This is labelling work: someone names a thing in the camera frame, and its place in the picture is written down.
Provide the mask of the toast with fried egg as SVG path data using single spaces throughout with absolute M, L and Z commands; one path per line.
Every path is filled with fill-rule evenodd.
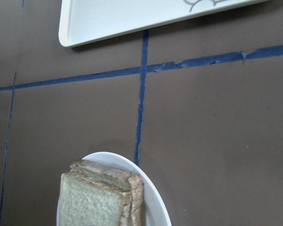
M 70 169 L 130 191 L 132 194 L 130 208 L 132 224 L 134 226 L 143 225 L 144 186 L 140 175 L 89 160 L 75 161 L 70 165 Z

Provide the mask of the bread slice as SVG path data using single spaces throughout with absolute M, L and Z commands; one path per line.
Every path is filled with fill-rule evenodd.
M 129 191 L 76 172 L 61 175 L 60 226 L 130 226 Z

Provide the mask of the cream bear tray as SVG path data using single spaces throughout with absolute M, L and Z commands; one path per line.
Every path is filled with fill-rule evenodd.
M 64 0 L 58 39 L 76 47 L 230 9 L 258 0 Z

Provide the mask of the white round plate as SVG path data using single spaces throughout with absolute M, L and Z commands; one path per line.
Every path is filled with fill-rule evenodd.
M 153 185 L 153 183 L 148 178 L 148 176 L 136 164 L 134 164 L 133 162 L 131 162 L 130 160 L 119 154 L 110 153 L 110 152 L 92 153 L 82 158 L 82 160 L 94 161 L 109 167 L 118 168 L 121 170 L 125 170 L 140 175 L 143 180 L 143 186 L 144 186 L 143 226 L 171 225 L 168 212 L 156 187 Z M 58 211 L 57 211 L 57 225 L 59 226 Z

